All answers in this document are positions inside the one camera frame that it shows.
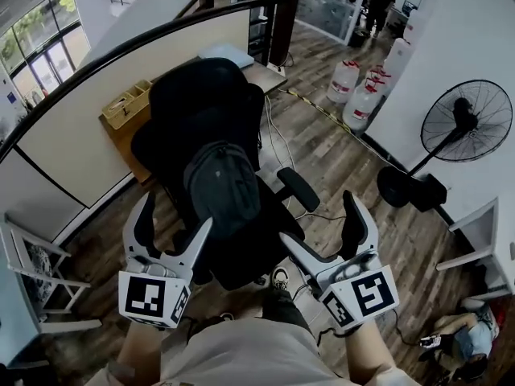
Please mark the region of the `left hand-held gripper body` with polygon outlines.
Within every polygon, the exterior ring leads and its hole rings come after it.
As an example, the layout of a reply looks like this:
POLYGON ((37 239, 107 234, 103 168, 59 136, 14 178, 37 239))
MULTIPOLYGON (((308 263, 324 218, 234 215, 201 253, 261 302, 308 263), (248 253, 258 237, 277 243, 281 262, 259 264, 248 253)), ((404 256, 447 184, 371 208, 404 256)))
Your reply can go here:
POLYGON ((175 329, 191 295, 193 255, 159 259, 131 253, 118 274, 120 315, 159 329, 175 329))

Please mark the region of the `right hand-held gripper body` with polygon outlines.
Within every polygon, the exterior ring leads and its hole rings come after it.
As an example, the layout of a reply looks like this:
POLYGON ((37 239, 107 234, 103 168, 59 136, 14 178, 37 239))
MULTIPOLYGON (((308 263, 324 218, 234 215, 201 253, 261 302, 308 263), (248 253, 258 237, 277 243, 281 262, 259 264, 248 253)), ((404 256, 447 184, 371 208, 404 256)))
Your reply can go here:
POLYGON ((341 256, 315 259, 315 281, 322 290, 319 301, 337 326, 353 328, 399 304, 391 268, 378 252, 364 251, 346 261, 341 256))

